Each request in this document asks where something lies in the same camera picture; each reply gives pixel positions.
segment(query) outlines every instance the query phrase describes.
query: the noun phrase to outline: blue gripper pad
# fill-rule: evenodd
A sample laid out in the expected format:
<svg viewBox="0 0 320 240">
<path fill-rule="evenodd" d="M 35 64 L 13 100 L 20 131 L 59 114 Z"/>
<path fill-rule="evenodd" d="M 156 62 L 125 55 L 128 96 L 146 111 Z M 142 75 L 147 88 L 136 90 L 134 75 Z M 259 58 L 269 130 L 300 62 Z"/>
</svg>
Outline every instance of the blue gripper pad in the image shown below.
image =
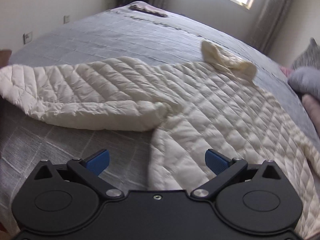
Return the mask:
<svg viewBox="0 0 320 240">
<path fill-rule="evenodd" d="M 207 167 L 216 175 L 229 168 L 232 164 L 232 160 L 212 149 L 206 151 L 204 160 Z"/>
<path fill-rule="evenodd" d="M 103 172 L 110 164 L 110 156 L 107 150 L 96 153 L 96 155 L 88 160 L 85 167 L 92 171 L 95 175 L 99 175 Z"/>
</svg>

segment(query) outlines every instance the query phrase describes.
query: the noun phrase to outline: bed sheet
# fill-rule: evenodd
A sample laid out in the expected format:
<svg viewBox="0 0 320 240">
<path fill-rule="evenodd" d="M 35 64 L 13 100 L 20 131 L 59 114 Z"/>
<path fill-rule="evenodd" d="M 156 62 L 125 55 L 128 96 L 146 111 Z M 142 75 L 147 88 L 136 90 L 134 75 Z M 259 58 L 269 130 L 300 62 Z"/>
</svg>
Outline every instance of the bed sheet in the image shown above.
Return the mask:
<svg viewBox="0 0 320 240">
<path fill-rule="evenodd" d="M 38 38 L 14 54 L 10 63 L 74 65 L 120 56 L 136 57 L 150 65 L 202 61 L 200 44 L 208 39 L 253 62 L 258 68 L 255 84 L 275 95 L 320 151 L 315 128 L 277 63 L 225 33 L 183 16 L 168 15 L 160 18 L 131 11 L 128 6 L 102 12 Z M 41 158 L 65 163 L 74 156 L 85 158 L 107 148 L 111 164 L 101 177 L 124 191 L 147 188 L 152 131 L 68 129 L 33 120 L 8 102 L 2 102 L 1 106 L 0 221 L 10 233 L 17 229 L 11 202 Z"/>
</svg>

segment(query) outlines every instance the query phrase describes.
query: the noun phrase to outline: gray pillow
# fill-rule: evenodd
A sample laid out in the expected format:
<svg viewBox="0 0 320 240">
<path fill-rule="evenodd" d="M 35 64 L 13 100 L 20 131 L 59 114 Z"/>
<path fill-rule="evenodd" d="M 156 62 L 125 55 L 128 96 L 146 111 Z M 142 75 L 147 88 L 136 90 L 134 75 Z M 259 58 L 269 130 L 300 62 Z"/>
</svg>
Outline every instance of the gray pillow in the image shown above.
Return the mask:
<svg viewBox="0 0 320 240">
<path fill-rule="evenodd" d="M 320 101 L 320 70 L 304 67 L 293 71 L 288 84 L 294 91 L 308 93 Z"/>
<path fill-rule="evenodd" d="M 291 68 L 298 69 L 304 66 L 320 69 L 320 46 L 317 45 L 314 38 L 311 38 L 307 50 L 293 62 Z"/>
</svg>

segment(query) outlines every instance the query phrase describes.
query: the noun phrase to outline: black robotic gripper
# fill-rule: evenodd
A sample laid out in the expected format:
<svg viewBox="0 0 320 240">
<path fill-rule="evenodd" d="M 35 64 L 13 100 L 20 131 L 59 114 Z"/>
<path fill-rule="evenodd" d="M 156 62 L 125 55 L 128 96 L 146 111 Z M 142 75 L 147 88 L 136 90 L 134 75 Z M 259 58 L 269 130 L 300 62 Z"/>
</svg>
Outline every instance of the black robotic gripper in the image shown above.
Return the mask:
<svg viewBox="0 0 320 240">
<path fill-rule="evenodd" d="M 101 150 L 53 165 L 41 160 L 16 195 L 15 240 L 301 240 L 294 228 L 302 202 L 273 161 L 228 159 L 209 149 L 217 175 L 185 190 L 129 191 L 98 175 L 109 165 Z"/>
</svg>

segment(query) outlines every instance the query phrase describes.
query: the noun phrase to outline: blue rubber pad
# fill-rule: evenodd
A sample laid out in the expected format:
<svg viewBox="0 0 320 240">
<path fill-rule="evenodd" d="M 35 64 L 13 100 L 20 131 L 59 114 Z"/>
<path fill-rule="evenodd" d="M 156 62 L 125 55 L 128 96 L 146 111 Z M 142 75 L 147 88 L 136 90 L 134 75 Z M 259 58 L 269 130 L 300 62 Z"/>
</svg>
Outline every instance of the blue rubber pad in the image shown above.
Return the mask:
<svg viewBox="0 0 320 240">
<path fill-rule="evenodd" d="M 212 151 L 206 151 L 204 160 L 207 167 L 216 175 L 229 168 L 228 161 L 222 159 Z"/>
<path fill-rule="evenodd" d="M 107 150 L 101 152 L 99 155 L 95 156 L 93 159 L 86 163 L 86 168 L 92 171 L 95 175 L 99 175 L 103 172 L 110 164 L 110 156 Z"/>
</svg>

